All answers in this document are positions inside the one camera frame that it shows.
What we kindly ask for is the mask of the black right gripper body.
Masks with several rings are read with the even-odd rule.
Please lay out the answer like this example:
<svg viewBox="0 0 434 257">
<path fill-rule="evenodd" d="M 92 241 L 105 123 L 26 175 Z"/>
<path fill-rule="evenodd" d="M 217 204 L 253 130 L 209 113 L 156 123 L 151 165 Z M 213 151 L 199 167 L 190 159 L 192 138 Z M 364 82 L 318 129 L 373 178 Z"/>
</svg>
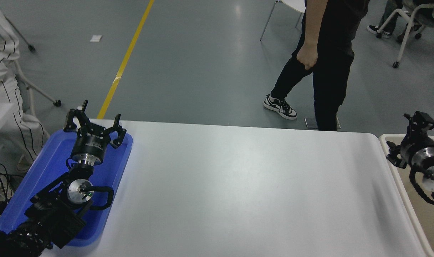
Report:
<svg viewBox="0 0 434 257">
<path fill-rule="evenodd" d="M 427 160 L 434 158 L 434 140 L 428 136 L 404 138 L 400 145 L 398 167 L 407 165 L 424 167 Z"/>
</svg>

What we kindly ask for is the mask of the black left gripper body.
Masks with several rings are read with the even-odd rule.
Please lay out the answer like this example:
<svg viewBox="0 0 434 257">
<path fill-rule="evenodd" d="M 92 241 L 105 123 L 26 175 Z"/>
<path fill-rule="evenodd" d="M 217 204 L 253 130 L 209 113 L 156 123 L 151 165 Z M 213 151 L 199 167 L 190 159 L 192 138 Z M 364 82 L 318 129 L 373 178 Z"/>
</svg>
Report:
<svg viewBox="0 0 434 257">
<path fill-rule="evenodd" d="M 97 159 L 104 159 L 107 145 L 111 141 L 106 128 L 98 124 L 82 125 L 77 130 L 77 139 L 71 151 L 71 158 L 78 159 L 79 156 L 88 154 Z"/>
</svg>

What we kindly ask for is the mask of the standing person's hand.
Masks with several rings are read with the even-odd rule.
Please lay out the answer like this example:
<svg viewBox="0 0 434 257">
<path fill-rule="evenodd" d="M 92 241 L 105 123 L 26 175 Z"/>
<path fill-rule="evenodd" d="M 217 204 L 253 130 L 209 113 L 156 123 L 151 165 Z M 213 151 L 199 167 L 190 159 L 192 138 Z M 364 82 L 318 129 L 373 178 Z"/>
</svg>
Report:
<svg viewBox="0 0 434 257">
<path fill-rule="evenodd" d="M 318 60 L 317 44 L 305 42 L 296 55 L 305 70 L 313 68 Z"/>
</svg>

